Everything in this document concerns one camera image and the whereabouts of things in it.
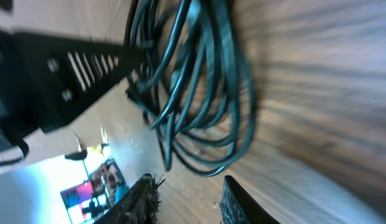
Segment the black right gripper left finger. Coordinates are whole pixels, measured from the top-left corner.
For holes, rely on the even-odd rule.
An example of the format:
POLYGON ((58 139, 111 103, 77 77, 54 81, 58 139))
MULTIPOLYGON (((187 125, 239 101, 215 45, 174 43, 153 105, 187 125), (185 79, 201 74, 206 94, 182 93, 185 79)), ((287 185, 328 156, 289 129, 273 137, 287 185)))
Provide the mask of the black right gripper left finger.
POLYGON ((153 224, 159 211, 158 188, 151 174, 144 174, 108 212, 94 224, 153 224))

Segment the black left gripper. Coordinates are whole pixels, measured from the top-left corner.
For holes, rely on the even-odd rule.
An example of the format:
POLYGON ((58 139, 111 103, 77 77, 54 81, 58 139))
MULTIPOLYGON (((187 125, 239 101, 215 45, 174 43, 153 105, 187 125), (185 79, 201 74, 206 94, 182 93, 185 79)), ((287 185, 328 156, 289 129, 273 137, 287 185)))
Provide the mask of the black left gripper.
POLYGON ((143 62, 143 51, 104 42, 0 30, 0 152, 67 126, 143 62))

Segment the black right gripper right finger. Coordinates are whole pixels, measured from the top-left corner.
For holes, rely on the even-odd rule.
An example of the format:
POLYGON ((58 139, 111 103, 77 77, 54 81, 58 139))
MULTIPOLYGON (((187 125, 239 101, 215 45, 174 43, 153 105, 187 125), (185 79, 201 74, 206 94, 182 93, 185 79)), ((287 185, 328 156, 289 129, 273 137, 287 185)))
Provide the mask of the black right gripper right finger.
POLYGON ((280 224, 231 175, 224 177, 220 210, 224 224, 280 224))

